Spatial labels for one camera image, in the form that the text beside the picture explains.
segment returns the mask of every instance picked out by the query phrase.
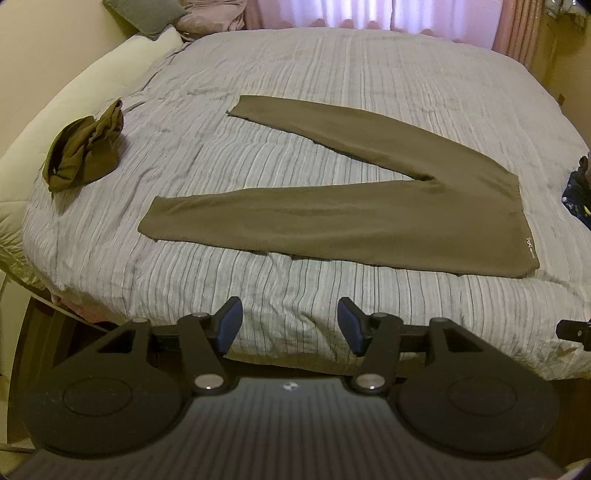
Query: striped duvet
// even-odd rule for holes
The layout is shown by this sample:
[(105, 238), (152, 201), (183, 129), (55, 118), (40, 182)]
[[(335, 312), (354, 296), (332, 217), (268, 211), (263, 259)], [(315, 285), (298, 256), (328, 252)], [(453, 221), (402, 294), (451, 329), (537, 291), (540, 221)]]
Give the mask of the striped duvet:
[[(156, 195), (407, 179), (226, 116), (240, 94), (366, 109), (494, 158), (519, 176), (541, 268), (520, 280), (457, 276), (140, 235)], [(169, 55), (123, 100), (116, 171), (53, 198), (36, 180), (25, 252), (54, 293), (159, 325), (238, 295), (245, 318), (231, 357), (332, 373), (356, 363), (336, 323), (349, 296), (415, 325), (449, 317), (545, 378), (591, 377), (591, 353), (554, 335), (560, 319), (591, 316), (591, 233), (560, 203), (587, 148), (517, 62), (422, 35), (241, 31)]]

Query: olive leggings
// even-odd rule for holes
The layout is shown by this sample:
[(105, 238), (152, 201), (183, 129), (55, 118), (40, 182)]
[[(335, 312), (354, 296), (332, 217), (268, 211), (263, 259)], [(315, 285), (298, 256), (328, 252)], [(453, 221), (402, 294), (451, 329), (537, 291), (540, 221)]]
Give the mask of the olive leggings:
[(322, 103), (245, 95), (229, 115), (413, 180), (156, 197), (140, 233), (455, 274), (521, 277), (540, 266), (517, 176), (482, 153), (387, 116)]

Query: dark clothing item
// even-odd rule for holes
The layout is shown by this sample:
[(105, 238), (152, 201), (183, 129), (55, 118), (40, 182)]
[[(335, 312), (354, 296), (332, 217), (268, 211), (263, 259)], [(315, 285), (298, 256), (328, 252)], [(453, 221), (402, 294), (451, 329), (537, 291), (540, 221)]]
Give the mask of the dark clothing item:
[(589, 160), (581, 158), (578, 170), (572, 172), (562, 194), (562, 203), (571, 215), (591, 229), (591, 189), (587, 180)]
[(119, 154), (114, 143), (123, 130), (121, 105), (119, 99), (98, 120), (80, 118), (59, 133), (43, 167), (50, 192), (86, 185), (117, 168)]
[(246, 95), (229, 115), (415, 180), (156, 197), (140, 233), (455, 274), (521, 277), (539, 267), (517, 176), (486, 155), (393, 118), (321, 103)]

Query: white sheer curtain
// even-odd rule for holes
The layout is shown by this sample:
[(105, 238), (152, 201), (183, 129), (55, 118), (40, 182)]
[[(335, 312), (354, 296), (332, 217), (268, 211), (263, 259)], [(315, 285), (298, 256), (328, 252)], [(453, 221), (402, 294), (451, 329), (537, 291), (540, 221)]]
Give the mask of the white sheer curtain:
[(492, 48), (502, 0), (393, 0), (391, 29)]
[(343, 27), (425, 33), (491, 48), (502, 0), (248, 0), (248, 28)]

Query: wall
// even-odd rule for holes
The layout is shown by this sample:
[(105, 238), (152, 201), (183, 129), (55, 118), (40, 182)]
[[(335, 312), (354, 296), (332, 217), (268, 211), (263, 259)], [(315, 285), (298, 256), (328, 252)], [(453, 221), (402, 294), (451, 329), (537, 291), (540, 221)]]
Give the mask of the wall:
[(568, 18), (545, 15), (531, 72), (554, 98), (564, 96), (563, 113), (591, 148), (591, 21), (582, 34)]
[(0, 0), (0, 155), (63, 86), (133, 33), (100, 0)]

